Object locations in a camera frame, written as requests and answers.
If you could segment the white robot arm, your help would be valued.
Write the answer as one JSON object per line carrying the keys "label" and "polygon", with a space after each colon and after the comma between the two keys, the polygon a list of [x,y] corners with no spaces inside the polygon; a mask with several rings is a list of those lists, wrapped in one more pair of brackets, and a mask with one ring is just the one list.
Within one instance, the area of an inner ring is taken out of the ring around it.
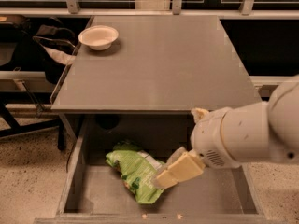
{"label": "white robot arm", "polygon": [[193,179],[204,169],[247,162],[296,164],[299,158],[299,76],[279,84],[269,100],[232,109],[192,110],[191,150],[181,147],[152,178],[158,189]]}

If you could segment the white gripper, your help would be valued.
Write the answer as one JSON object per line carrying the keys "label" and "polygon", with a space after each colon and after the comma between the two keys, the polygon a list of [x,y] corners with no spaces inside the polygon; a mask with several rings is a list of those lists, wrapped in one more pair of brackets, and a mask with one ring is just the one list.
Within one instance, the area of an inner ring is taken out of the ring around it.
{"label": "white gripper", "polygon": [[191,110],[195,126],[192,130],[191,151],[172,155],[155,175],[155,186],[168,189],[193,179],[204,172],[206,166],[215,169],[235,169],[240,162],[233,158],[224,144],[222,123],[230,111],[224,107],[215,111],[203,108]]}

